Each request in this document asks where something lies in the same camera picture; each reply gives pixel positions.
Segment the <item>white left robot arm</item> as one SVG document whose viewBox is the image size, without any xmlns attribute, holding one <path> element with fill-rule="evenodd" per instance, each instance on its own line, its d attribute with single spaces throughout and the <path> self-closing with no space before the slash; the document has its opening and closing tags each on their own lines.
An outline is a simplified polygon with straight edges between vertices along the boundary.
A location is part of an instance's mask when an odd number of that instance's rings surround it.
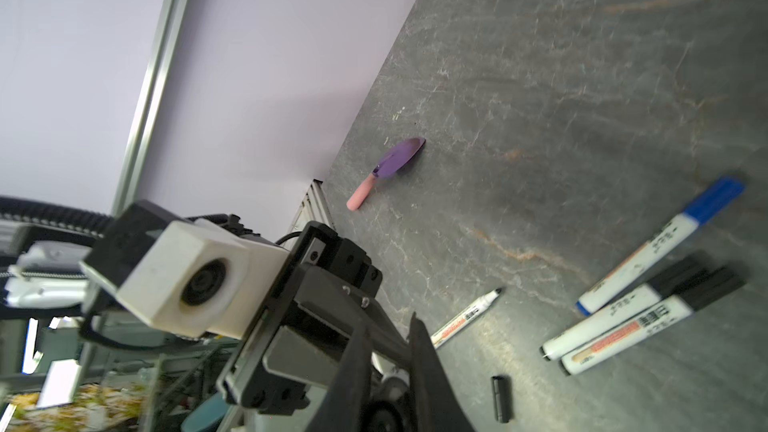
<svg viewBox="0 0 768 432">
<path fill-rule="evenodd" d="M 326 388 L 316 423 L 358 430 L 407 425 L 415 411 L 426 339 L 402 337 L 376 301 L 382 281 L 367 254 L 319 223 L 292 249 L 265 240 L 233 215 L 179 217 L 148 201 L 121 215 L 5 197 L 19 254 L 9 301 L 33 294 L 51 305 L 81 303 L 81 335 L 118 305 L 178 342 L 218 335 L 239 345 L 222 371 L 224 399 L 289 415 Z"/>
</svg>

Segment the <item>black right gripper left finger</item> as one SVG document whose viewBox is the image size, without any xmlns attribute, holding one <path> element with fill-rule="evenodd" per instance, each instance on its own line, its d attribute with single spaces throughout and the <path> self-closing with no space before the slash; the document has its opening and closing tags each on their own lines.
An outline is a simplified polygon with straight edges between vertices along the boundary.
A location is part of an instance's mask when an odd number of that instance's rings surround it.
<svg viewBox="0 0 768 432">
<path fill-rule="evenodd" d="M 358 324 L 343 352 L 337 373 L 306 431 L 359 431 L 370 398 L 372 341 Z"/>
</svg>

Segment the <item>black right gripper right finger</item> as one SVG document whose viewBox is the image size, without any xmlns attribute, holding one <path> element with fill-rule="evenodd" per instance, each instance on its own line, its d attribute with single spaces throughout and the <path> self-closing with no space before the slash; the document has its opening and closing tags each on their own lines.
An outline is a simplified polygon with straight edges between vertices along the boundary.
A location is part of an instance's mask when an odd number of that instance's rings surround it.
<svg viewBox="0 0 768 432">
<path fill-rule="evenodd" d="M 473 431 L 460 407 L 425 324 L 413 314 L 408 342 L 416 431 Z"/>
</svg>

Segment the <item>white marker blue cap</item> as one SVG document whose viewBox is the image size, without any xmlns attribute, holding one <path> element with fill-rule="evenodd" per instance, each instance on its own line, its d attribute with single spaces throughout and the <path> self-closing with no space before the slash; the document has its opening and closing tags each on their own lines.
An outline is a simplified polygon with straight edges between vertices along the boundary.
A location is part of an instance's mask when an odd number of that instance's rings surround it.
<svg viewBox="0 0 768 432">
<path fill-rule="evenodd" d="M 583 293 L 576 302 L 577 309 L 585 316 L 600 310 L 738 198 L 744 190 L 745 185 L 735 178 L 718 179 L 623 262 Z"/>
</svg>

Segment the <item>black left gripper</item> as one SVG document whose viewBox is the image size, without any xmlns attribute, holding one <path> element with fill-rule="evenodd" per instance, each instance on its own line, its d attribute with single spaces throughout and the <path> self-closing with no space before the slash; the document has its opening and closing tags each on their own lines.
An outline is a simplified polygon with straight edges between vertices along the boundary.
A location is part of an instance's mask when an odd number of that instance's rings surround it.
<svg viewBox="0 0 768 432">
<path fill-rule="evenodd" d="M 218 377 L 226 403 L 266 415 L 306 408 L 308 388 L 330 385 L 358 325 L 376 354 L 408 368 L 407 340 L 376 300 L 383 278 L 356 243 L 309 222 Z"/>
</svg>

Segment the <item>white marker pen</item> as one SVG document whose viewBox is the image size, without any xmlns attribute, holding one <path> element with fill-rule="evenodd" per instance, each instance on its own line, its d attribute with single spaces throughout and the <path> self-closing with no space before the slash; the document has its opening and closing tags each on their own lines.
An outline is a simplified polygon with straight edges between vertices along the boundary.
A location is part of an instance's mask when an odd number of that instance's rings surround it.
<svg viewBox="0 0 768 432">
<path fill-rule="evenodd" d="M 461 332 L 470 323 L 489 310 L 502 294 L 503 288 L 496 288 L 475 299 L 471 304 L 431 335 L 433 347 L 435 349 L 440 348 L 448 340 Z"/>
<path fill-rule="evenodd" d="M 647 307 L 560 359 L 568 376 L 580 374 L 620 352 L 694 315 L 745 285 L 745 280 L 727 267 L 706 274 L 694 284 Z"/>
<path fill-rule="evenodd" d="M 372 354 L 372 365 L 380 378 L 372 384 L 372 397 L 387 402 L 404 399 L 410 390 L 410 375 L 377 353 Z"/>
<path fill-rule="evenodd" d="M 546 341 L 540 347 L 540 354 L 546 361 L 559 360 L 637 313 L 691 287 L 709 272 L 695 256 L 688 256 Z"/>
</svg>

